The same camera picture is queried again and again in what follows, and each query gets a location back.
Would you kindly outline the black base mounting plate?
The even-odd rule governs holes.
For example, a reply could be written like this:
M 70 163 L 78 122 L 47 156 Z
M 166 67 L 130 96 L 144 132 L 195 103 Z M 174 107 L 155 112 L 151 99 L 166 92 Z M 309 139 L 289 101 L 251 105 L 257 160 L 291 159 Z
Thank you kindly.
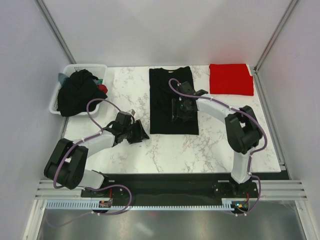
M 228 182 L 229 173 L 152 173 L 152 174 L 106 174 L 103 191 L 82 190 L 83 198 L 111 197 L 117 205 L 132 200 L 134 206 L 200 206 L 218 205 L 223 198 L 249 199 L 258 197 L 217 197 L 215 182 Z

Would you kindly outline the right aluminium frame post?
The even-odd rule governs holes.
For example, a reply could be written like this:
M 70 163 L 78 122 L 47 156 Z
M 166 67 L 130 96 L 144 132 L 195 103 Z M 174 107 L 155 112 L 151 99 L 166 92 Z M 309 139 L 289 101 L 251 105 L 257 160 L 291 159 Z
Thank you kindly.
M 253 67 L 253 71 L 255 74 L 259 72 L 259 70 L 262 68 L 265 60 L 267 59 L 270 51 L 272 50 L 273 46 L 275 45 L 276 41 L 280 37 L 283 29 L 285 28 L 287 22 L 289 21 L 291 15 L 295 11 L 297 5 L 300 3 L 300 0 L 290 0 L 282 17 L 280 18 L 278 24 L 276 25 L 270 39 L 268 40 L 261 56 L 259 57 L 257 63 Z

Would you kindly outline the folded red t-shirt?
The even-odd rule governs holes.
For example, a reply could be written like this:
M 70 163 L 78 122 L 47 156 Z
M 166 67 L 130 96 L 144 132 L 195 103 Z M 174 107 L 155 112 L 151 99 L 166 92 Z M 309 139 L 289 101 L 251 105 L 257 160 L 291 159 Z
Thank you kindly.
M 214 95 L 254 95 L 254 80 L 250 69 L 241 64 L 210 64 L 209 91 Z

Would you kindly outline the left aluminium frame post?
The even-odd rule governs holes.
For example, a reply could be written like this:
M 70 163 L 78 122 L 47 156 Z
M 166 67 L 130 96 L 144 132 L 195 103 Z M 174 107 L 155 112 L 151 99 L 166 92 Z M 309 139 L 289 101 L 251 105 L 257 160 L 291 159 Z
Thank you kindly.
M 49 26 L 51 32 L 53 33 L 55 39 L 57 40 L 59 46 L 61 47 L 64 55 L 68 59 L 71 64 L 76 64 L 77 61 L 75 60 L 73 54 L 70 51 L 70 48 L 67 45 L 61 31 L 58 28 L 52 14 L 50 13 L 49 8 L 47 7 L 44 0 L 35 0 L 35 4 L 37 5 L 38 9 L 40 10 L 43 18 L 45 19 L 47 25 Z

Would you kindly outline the teal garment in basket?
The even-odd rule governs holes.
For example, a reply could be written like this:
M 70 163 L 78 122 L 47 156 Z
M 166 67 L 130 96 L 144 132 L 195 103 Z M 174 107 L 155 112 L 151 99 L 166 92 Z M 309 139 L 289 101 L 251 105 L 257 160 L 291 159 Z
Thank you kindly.
M 58 82 L 60 83 L 61 86 L 64 85 L 64 83 L 66 82 L 66 80 L 68 78 L 69 77 L 67 75 L 65 75 L 64 73 L 61 73 L 61 72 L 58 73 Z

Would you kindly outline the aluminium frame post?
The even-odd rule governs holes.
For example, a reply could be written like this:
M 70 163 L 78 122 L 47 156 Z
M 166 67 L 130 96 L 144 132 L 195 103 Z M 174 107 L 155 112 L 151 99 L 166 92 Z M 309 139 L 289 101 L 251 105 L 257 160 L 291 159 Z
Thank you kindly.
M 265 60 L 267 59 L 270 51 L 272 50 L 273 46 L 275 45 L 276 41 L 280 37 L 283 29 L 285 28 L 287 22 L 289 21 L 291 15 L 295 11 L 297 5 L 300 3 L 300 0 L 290 0 L 282 17 L 280 18 L 278 24 L 276 25 L 270 39 L 268 40 L 261 56 L 259 57 L 257 63 L 253 67 L 253 71 L 255 74 L 259 72 L 259 70 L 262 68 Z
M 40 10 L 43 18 L 45 19 L 47 25 L 49 26 L 51 32 L 53 33 L 55 39 L 57 40 L 59 46 L 61 47 L 64 55 L 68 59 L 71 64 L 76 64 L 77 61 L 75 60 L 73 54 L 70 51 L 70 48 L 67 45 L 61 31 L 58 28 L 52 14 L 50 13 L 49 8 L 47 7 L 44 0 L 35 0 L 35 4 L 37 5 L 38 9 Z

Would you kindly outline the black t-shirt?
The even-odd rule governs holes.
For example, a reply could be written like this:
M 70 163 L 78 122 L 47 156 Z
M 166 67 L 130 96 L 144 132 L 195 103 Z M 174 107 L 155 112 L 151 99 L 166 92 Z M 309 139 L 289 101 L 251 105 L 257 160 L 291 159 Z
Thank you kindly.
M 164 68 L 149 69 L 150 86 L 150 133 L 163 135 L 198 135 L 198 120 L 172 121 L 172 99 L 179 99 L 169 86 L 170 79 L 180 83 L 194 85 L 193 75 L 189 66 L 174 70 Z

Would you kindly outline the dark clothes pile in basket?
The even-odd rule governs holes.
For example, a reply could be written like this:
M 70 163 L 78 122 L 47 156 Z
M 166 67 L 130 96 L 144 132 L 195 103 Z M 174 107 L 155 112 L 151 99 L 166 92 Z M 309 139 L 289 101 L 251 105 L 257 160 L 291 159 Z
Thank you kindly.
M 98 80 L 86 69 L 73 72 L 58 92 L 57 111 L 63 117 L 72 117 L 86 112 L 88 102 L 98 99 L 89 105 L 89 111 L 94 111 L 97 104 L 107 98 L 95 83 Z

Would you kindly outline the red garment in basket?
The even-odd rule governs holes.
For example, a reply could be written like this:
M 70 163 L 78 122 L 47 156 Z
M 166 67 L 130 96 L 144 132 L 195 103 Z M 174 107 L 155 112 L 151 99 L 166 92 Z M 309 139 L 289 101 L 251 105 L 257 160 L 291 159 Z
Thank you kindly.
M 108 92 L 108 88 L 103 84 L 98 85 L 98 89 L 105 94 Z

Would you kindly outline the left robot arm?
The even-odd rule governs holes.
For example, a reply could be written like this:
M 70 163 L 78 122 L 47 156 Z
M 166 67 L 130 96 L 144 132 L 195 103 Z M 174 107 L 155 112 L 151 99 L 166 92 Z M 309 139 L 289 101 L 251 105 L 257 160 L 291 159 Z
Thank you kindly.
M 87 159 L 124 140 L 131 145 L 148 139 L 141 121 L 135 120 L 128 112 L 120 111 L 114 121 L 91 136 L 75 141 L 60 139 L 44 168 L 44 176 L 53 181 L 55 188 L 88 188 L 104 197 L 109 193 L 110 185 L 104 181 L 102 173 L 86 169 Z

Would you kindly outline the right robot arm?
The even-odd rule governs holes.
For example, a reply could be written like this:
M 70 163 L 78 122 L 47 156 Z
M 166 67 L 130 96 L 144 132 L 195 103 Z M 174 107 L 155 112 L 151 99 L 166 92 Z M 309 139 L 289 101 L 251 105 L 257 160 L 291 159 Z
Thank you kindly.
M 172 90 L 179 95 L 171 101 L 172 121 L 195 121 L 198 112 L 203 112 L 225 125 L 227 142 L 233 150 L 233 167 L 228 182 L 214 182 L 214 195 L 221 198 L 256 196 L 257 185 L 251 174 L 252 155 L 266 134 L 253 109 L 248 105 L 234 108 L 211 97 L 203 89 L 194 90 L 187 81 L 178 82 Z

